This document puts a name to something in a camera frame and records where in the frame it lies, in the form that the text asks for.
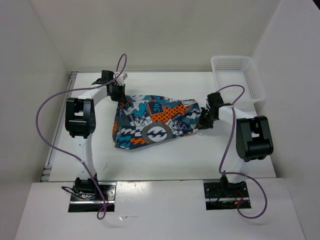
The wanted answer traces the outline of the colourful patterned shorts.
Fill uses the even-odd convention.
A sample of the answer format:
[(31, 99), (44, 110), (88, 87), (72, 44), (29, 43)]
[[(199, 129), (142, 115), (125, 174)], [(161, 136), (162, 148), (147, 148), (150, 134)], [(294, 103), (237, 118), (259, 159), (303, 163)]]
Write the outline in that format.
[(135, 150), (197, 131), (201, 115), (194, 99), (174, 99), (160, 95), (126, 96), (114, 117), (114, 147)]

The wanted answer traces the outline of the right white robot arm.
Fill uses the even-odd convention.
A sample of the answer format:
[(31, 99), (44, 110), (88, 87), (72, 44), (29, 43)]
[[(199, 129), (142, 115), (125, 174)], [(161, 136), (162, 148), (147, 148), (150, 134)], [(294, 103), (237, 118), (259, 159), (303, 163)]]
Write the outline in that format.
[[(230, 137), (218, 167), (221, 174), (219, 191), (223, 196), (230, 197), (248, 178), (251, 162), (271, 155), (274, 144), (266, 116), (250, 115), (237, 109), (232, 103), (225, 103), (219, 92), (207, 96), (206, 107), (201, 109), (197, 128), (212, 129), (216, 121), (231, 125)], [(232, 140), (235, 140), (237, 157), (229, 168), (223, 170)]]

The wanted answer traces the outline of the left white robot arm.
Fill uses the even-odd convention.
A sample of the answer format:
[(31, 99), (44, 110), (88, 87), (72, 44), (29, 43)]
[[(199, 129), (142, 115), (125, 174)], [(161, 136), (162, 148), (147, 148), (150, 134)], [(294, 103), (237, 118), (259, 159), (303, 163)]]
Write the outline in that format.
[(126, 73), (103, 70), (101, 78), (94, 81), (83, 94), (66, 100), (65, 129), (73, 140), (76, 160), (80, 166), (70, 193), (78, 198), (94, 200), (100, 196), (92, 153), (92, 137), (96, 130), (95, 106), (106, 97), (116, 102), (125, 102), (127, 77)]

